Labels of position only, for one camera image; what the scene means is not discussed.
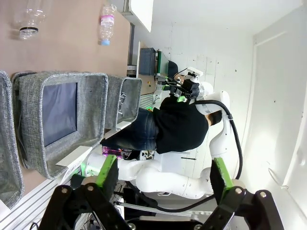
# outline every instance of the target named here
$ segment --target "water bottle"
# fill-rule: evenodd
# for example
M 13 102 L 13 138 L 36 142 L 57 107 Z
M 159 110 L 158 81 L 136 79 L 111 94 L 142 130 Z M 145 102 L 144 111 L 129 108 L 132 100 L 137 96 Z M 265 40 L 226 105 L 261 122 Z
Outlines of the water bottle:
M 51 10 L 52 0 L 15 0 L 15 23 L 19 37 L 28 39 L 38 33 L 38 25 Z
M 98 28 L 99 44 L 110 45 L 110 38 L 113 36 L 114 13 L 116 6 L 113 4 L 103 4 L 100 11 L 100 24 Z

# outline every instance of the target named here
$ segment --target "black panel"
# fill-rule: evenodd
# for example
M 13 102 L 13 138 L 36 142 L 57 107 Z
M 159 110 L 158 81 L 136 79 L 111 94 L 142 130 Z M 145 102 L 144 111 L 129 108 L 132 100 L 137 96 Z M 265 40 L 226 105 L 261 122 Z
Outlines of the black panel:
M 43 131 L 45 146 L 77 131 L 77 83 L 44 87 Z

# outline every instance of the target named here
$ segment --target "white robot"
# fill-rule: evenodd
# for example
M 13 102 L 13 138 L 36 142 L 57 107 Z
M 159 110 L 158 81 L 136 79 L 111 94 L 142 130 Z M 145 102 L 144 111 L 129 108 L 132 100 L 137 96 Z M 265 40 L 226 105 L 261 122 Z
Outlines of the white robot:
M 187 68 L 191 79 L 183 83 L 173 81 L 171 93 L 178 97 L 180 103 L 194 103 L 203 100 L 216 100 L 223 103 L 227 109 L 230 107 L 229 95 L 225 91 L 213 92 L 213 87 L 207 82 L 199 82 L 198 77 L 203 73 L 195 68 Z M 212 158 L 223 157 L 227 153 L 228 139 L 231 137 L 232 119 L 224 109 L 216 104 L 197 104 L 198 111 L 207 115 L 218 110 L 223 114 L 223 130 L 210 142 Z M 93 152 L 88 157 L 85 176 L 98 175 L 106 156 Z M 157 160 L 123 160 L 118 159 L 119 180 L 136 180 L 136 186 L 142 192 L 164 192 L 176 194 L 189 199 L 199 199 L 204 194 L 213 194 L 210 182 L 210 168 L 203 169 L 200 178 L 191 178 L 172 172 L 163 172 L 161 163 Z

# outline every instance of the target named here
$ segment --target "pink label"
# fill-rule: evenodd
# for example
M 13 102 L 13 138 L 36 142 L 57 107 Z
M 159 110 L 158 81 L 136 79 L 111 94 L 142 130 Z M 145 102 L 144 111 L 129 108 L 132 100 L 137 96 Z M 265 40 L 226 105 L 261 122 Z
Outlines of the pink label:
M 103 16 L 101 16 L 100 24 L 103 25 L 105 23 L 114 24 L 114 16 L 113 15 L 103 15 Z

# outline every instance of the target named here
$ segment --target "gray fabric basket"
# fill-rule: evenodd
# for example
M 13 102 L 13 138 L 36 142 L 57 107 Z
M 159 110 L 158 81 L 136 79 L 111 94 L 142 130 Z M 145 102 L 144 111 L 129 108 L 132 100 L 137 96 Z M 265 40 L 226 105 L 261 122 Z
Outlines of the gray fabric basket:
M 115 129 L 116 125 L 122 121 L 133 122 L 136 119 L 138 115 L 142 80 L 140 78 L 108 75 L 108 82 L 105 128 Z M 121 108 L 122 115 L 118 113 L 121 92 L 127 95 Z
M 24 184 L 13 122 L 12 84 L 3 71 L 0 95 L 0 199 L 12 208 L 22 198 Z
M 45 86 L 77 83 L 77 131 L 45 146 L 42 120 Z M 48 179 L 55 179 L 66 171 L 56 165 L 78 146 L 95 147 L 104 134 L 107 75 L 79 72 L 25 72 L 15 75 L 15 116 L 20 124 L 23 161 Z

